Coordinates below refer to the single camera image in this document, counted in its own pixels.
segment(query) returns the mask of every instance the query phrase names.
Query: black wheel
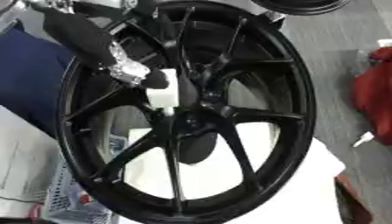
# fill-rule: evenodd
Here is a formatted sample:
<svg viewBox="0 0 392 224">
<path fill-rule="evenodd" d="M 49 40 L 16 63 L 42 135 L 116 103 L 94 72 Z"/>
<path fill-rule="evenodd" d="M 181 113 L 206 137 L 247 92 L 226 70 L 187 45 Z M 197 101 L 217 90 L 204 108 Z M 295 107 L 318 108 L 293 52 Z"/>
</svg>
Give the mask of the black wheel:
<svg viewBox="0 0 392 224">
<path fill-rule="evenodd" d="M 318 15 L 335 11 L 350 0 L 252 0 L 271 11 L 290 15 Z"/>
<path fill-rule="evenodd" d="M 149 67 L 177 68 L 181 98 L 174 115 L 152 109 L 144 89 L 128 88 L 105 71 L 91 71 L 75 60 L 62 83 L 58 140 L 76 179 L 116 213 L 142 223 L 229 221 L 277 193 L 308 151 L 316 108 L 310 75 L 273 25 L 244 10 L 204 2 L 163 3 L 159 10 L 167 17 L 158 34 L 153 34 L 155 28 L 142 29 L 145 23 L 132 18 L 108 30 L 133 59 Z M 234 81 L 255 96 L 263 95 L 267 106 L 233 105 Z M 126 105 L 143 113 L 151 131 L 107 159 L 97 142 L 110 134 L 108 111 Z M 268 159 L 255 169 L 235 125 L 258 122 L 272 123 L 280 131 Z M 179 158 L 186 150 L 181 144 L 210 133 L 226 140 L 241 167 L 242 181 L 214 196 L 188 199 L 179 179 Z M 122 179 L 123 167 L 154 147 L 164 149 L 172 198 L 153 196 Z M 207 158 L 210 152 L 203 153 Z"/>
</svg>

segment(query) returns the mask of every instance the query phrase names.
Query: wheel spoke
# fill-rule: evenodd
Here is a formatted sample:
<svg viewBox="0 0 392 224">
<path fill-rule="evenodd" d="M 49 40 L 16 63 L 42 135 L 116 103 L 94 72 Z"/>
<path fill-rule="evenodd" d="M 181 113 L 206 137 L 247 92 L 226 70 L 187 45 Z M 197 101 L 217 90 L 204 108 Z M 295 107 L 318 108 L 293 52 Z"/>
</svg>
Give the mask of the wheel spoke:
<svg viewBox="0 0 392 224">
<path fill-rule="evenodd" d="M 292 59 L 233 59 L 208 81 L 210 88 L 221 86 L 223 81 L 233 79 L 244 72 L 265 71 L 270 74 L 285 74 L 291 71 Z"/>
<path fill-rule="evenodd" d="M 134 24 L 130 21 L 127 21 L 127 24 L 132 27 L 132 30 L 135 31 L 136 34 L 138 34 L 140 37 L 145 39 L 146 42 L 148 42 L 149 44 L 155 46 L 159 50 L 165 49 L 163 43 L 159 39 L 154 38 L 151 34 L 149 34 L 145 29 L 143 29 L 139 25 Z"/>
<path fill-rule="evenodd" d="M 212 74 L 217 74 L 219 71 L 224 69 L 227 64 L 230 63 L 230 61 L 233 58 L 233 53 L 235 50 L 235 46 L 237 45 L 240 37 L 240 31 L 242 27 L 247 23 L 246 18 L 240 18 L 237 27 L 234 30 L 233 37 L 230 39 L 230 42 L 228 43 L 226 49 L 220 54 L 218 59 L 208 65 L 206 67 L 206 70 L 203 72 L 203 77 L 204 80 L 207 81 L 210 79 Z"/>
<path fill-rule="evenodd" d="M 179 30 L 179 34 L 177 37 L 177 48 L 178 48 L 178 61 L 179 65 L 181 67 L 181 72 L 188 77 L 193 72 L 193 68 L 191 65 L 191 61 L 189 60 L 188 55 L 186 54 L 186 49 L 185 49 L 185 36 L 186 36 L 186 27 L 188 26 L 189 18 L 194 12 L 194 7 L 188 8 L 186 10 L 186 14 L 184 16 L 184 19 L 182 20 L 181 28 Z"/>
<path fill-rule="evenodd" d="M 138 59 L 137 61 L 143 64 L 149 60 L 152 60 L 153 58 L 155 58 L 157 56 L 158 56 L 157 52 L 151 52 L 151 53 L 145 55 L 144 57 Z"/>
<path fill-rule="evenodd" d="M 92 116 L 126 105 L 139 108 L 148 120 L 153 119 L 152 117 L 156 114 L 156 111 L 147 103 L 142 89 L 118 86 L 75 112 L 66 115 L 66 121 L 85 122 Z"/>
<path fill-rule="evenodd" d="M 99 179 L 112 178 L 113 175 L 116 175 L 127 163 L 154 147 L 158 147 L 158 137 L 155 131 L 152 130 L 113 158 L 102 170 L 98 171 L 92 179 L 96 181 Z"/>
<path fill-rule="evenodd" d="M 247 152 L 243 147 L 235 125 L 225 118 L 222 118 L 222 120 L 216 124 L 218 133 L 221 134 L 222 137 L 226 140 L 228 146 L 240 164 L 244 185 L 251 189 L 260 188 L 260 185 L 256 179 L 256 174 L 253 171 Z"/>
<path fill-rule="evenodd" d="M 218 134 L 226 140 L 241 167 L 243 184 L 249 190 L 260 189 L 261 186 L 256 179 L 256 174 L 253 171 L 247 152 L 245 151 L 242 140 L 235 128 L 235 123 L 231 121 L 230 115 L 226 117 L 226 115 L 224 115 L 226 112 L 221 113 L 215 109 L 211 110 L 210 108 L 201 110 L 200 113 L 203 115 L 205 121 L 212 124 Z"/>
<path fill-rule="evenodd" d="M 285 123 L 301 122 L 304 117 L 298 114 L 284 114 L 266 109 L 234 108 L 233 118 L 235 123 L 269 122 L 283 125 Z"/>
<path fill-rule="evenodd" d="M 82 108 L 79 108 L 72 114 L 67 115 L 66 120 L 70 122 L 82 121 L 88 119 L 91 116 L 95 116 L 99 113 L 125 104 L 124 101 L 122 101 L 123 96 L 126 92 L 125 90 L 126 89 L 123 86 L 115 87 L 113 90 L 109 91 L 105 95 L 88 103 Z"/>
<path fill-rule="evenodd" d="M 169 139 L 167 140 L 164 152 L 166 155 L 167 166 L 171 178 L 171 186 L 174 194 L 173 204 L 177 212 L 181 213 L 184 210 L 184 191 L 181 185 L 179 174 L 179 139 L 176 131 L 175 122 L 169 125 Z"/>
</svg>

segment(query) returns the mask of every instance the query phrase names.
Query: black foam grip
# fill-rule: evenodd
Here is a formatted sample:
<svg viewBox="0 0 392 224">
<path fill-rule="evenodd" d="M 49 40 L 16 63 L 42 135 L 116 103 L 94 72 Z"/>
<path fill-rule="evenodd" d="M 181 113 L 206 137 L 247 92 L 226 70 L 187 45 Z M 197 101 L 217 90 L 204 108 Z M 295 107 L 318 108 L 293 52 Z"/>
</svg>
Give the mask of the black foam grip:
<svg viewBox="0 0 392 224">
<path fill-rule="evenodd" d="M 66 14 L 55 9 L 43 10 L 44 29 L 91 67 L 116 63 L 109 50 L 110 34 L 80 14 Z"/>
</svg>

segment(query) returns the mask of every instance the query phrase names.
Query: white basket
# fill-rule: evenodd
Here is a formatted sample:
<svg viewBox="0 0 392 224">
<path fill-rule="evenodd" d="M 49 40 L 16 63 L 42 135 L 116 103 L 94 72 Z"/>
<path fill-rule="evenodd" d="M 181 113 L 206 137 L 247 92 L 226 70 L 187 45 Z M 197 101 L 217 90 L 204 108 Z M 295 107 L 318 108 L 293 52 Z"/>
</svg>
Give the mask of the white basket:
<svg viewBox="0 0 392 224">
<path fill-rule="evenodd" d="M 48 189 L 42 216 L 49 221 L 59 224 L 108 224 L 111 212 L 108 209 L 102 211 L 82 208 L 70 210 L 70 199 L 67 189 L 72 185 L 78 185 L 68 170 L 67 163 L 63 157 L 59 159 L 57 171 L 53 182 Z"/>
</svg>

